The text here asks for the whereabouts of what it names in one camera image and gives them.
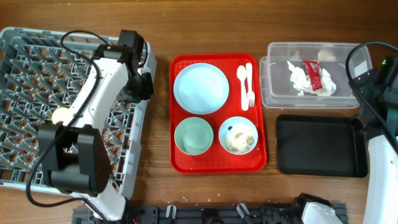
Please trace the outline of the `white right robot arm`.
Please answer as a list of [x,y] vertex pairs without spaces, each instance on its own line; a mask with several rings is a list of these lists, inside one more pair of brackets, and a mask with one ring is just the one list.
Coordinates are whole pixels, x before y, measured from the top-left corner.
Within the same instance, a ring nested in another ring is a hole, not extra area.
[[381,134],[368,141],[370,177],[364,223],[397,223],[397,58],[387,56],[379,69],[349,78],[368,125]]

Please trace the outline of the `light blue round plate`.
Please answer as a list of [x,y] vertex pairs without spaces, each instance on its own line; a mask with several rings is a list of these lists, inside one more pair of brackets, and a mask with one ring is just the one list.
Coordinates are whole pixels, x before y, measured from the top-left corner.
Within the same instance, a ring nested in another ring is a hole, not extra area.
[[185,111],[198,115],[210,114],[226,103],[229,82],[218,67],[209,63],[194,63],[178,73],[173,94]]

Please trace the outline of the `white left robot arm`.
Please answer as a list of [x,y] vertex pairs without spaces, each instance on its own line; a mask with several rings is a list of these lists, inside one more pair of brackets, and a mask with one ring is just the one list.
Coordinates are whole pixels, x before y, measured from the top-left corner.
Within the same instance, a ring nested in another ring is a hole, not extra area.
[[103,221],[120,221],[127,198],[109,181],[111,166],[101,137],[114,101],[145,103],[154,93],[156,59],[147,42],[100,45],[90,60],[93,72],[58,121],[38,133],[45,185],[82,200]]

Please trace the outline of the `red ketchup sachet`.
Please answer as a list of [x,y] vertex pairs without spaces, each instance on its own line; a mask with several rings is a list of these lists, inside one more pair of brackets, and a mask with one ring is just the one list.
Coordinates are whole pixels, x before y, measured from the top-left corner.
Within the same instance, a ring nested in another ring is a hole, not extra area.
[[303,61],[305,71],[310,78],[310,82],[312,85],[312,90],[317,91],[322,89],[322,81],[321,81],[321,72],[320,72],[320,63],[313,60],[304,60]]

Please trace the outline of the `mint green bowl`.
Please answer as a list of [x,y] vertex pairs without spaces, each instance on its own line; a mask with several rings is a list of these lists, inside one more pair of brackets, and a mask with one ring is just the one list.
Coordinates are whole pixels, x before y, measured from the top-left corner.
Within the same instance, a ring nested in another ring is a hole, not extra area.
[[181,121],[174,133],[178,149],[189,156],[198,156],[211,147],[214,140],[210,124],[199,117],[189,117]]

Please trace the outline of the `yellow plastic cup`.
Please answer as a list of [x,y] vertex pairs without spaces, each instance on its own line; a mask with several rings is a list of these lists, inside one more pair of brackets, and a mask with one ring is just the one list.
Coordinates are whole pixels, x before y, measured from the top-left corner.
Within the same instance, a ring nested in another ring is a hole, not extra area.
[[60,107],[52,113],[52,123],[57,124],[59,122],[67,123],[70,120],[70,113],[68,108]]

